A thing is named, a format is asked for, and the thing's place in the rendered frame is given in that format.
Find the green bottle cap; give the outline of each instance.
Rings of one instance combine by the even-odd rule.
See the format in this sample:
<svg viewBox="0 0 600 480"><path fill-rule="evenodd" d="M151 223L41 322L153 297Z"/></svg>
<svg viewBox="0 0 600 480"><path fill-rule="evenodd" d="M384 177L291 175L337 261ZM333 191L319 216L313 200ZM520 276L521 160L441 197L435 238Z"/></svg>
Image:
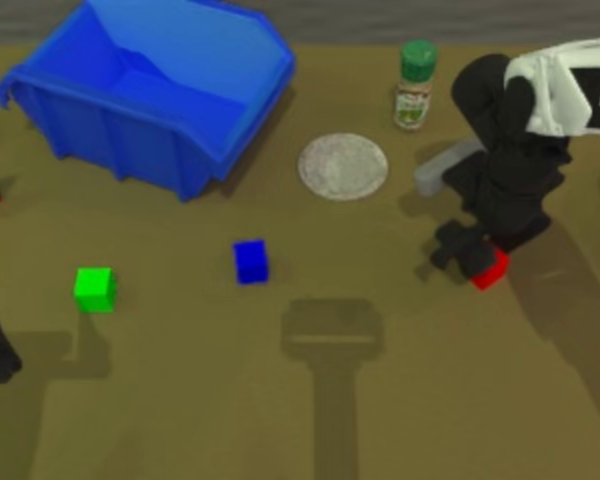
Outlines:
<svg viewBox="0 0 600 480"><path fill-rule="evenodd" d="M402 46L400 59L402 78L412 83L424 83L433 77L438 49L427 40L413 40Z"/></svg>

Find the blue cube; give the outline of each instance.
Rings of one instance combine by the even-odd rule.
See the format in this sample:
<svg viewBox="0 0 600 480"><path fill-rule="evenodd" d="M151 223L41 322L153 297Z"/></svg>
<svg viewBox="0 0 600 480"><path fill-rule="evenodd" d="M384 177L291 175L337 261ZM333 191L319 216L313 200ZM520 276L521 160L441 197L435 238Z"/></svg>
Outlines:
<svg viewBox="0 0 600 480"><path fill-rule="evenodd" d="M238 283L249 285L269 280L269 261L264 240L249 240L233 244Z"/></svg>

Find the white paper plate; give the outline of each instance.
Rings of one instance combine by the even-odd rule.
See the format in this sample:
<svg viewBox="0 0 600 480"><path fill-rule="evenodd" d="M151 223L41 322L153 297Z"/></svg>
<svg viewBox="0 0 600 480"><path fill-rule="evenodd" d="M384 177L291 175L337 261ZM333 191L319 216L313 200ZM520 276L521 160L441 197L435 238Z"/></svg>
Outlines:
<svg viewBox="0 0 600 480"><path fill-rule="evenodd" d="M316 195L347 201L377 191L387 179L389 164L382 149L371 140L353 133L335 133L307 145L300 154L298 171Z"/></svg>

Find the small jar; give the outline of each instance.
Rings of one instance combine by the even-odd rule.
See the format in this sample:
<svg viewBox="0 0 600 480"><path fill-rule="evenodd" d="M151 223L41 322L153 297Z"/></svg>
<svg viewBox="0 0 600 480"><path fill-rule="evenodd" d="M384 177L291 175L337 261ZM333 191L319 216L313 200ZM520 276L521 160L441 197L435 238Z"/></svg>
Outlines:
<svg viewBox="0 0 600 480"><path fill-rule="evenodd" d="M394 121L403 130L418 130L429 111L438 51L431 42L414 40L402 47L400 60Z"/></svg>

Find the gray background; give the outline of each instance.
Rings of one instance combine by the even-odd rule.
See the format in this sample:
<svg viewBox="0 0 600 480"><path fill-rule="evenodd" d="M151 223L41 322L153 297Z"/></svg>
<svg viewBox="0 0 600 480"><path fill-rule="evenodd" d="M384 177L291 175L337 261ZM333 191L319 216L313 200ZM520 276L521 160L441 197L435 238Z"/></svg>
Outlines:
<svg viewBox="0 0 600 480"><path fill-rule="evenodd" d="M0 0L0 43L43 38L79 0ZM239 0L291 42L553 43L600 36L600 0Z"/></svg>

